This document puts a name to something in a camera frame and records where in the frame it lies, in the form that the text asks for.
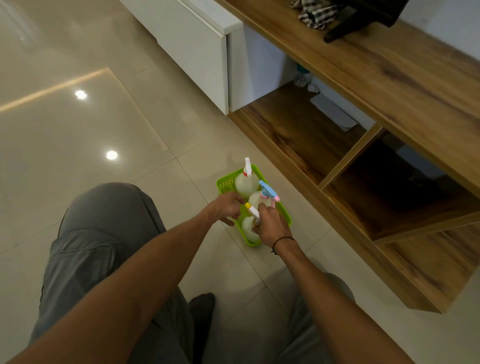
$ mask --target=checkered cloth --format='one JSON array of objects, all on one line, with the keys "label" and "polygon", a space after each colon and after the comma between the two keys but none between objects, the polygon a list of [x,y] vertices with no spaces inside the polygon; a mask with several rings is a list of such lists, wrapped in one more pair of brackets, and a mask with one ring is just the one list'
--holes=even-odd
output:
[{"label": "checkered cloth", "polygon": [[299,19],[309,28],[325,28],[338,11],[338,6],[328,0],[293,0],[290,6],[301,9]]}]

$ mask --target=white spray nozzle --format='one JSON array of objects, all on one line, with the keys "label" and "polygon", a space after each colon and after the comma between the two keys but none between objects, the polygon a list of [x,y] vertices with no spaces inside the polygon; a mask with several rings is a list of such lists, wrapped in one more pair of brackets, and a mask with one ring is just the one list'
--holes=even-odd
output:
[{"label": "white spray nozzle", "polygon": [[260,219],[260,212],[256,208],[254,208],[252,205],[250,205],[248,202],[245,204],[245,207],[248,209],[248,211],[251,213],[251,215],[255,218],[255,223],[257,225],[260,225],[262,220]]},{"label": "white spray nozzle", "polygon": [[245,158],[245,169],[243,171],[247,174],[247,176],[252,175],[252,165],[250,163],[250,158],[248,157]]}]

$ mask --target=blue spray nozzle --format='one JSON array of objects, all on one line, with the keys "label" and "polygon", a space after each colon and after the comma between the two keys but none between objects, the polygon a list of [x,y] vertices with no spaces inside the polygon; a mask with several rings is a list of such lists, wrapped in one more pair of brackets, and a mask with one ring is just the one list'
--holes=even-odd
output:
[{"label": "blue spray nozzle", "polygon": [[260,181],[260,185],[262,186],[262,195],[265,197],[270,197],[277,202],[280,201],[280,197],[278,197],[278,194],[273,190],[272,187],[263,181]]}]

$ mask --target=black monitor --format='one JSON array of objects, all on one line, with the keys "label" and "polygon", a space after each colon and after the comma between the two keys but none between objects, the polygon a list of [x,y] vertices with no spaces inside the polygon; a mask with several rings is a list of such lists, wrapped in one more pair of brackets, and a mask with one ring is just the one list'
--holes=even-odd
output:
[{"label": "black monitor", "polygon": [[356,11],[325,34],[326,43],[360,30],[373,22],[391,27],[398,20],[408,0],[334,0],[334,2],[351,6]]}]

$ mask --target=person's right hand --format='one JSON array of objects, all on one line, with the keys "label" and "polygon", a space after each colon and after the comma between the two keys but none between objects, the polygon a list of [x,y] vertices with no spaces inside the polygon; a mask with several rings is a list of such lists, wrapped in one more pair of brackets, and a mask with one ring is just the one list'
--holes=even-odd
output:
[{"label": "person's right hand", "polygon": [[287,222],[277,209],[266,206],[264,203],[258,205],[260,219],[262,223],[255,225],[252,231],[260,236],[260,240],[266,246],[272,248],[273,244],[280,238],[285,236],[292,237],[292,232]]}]

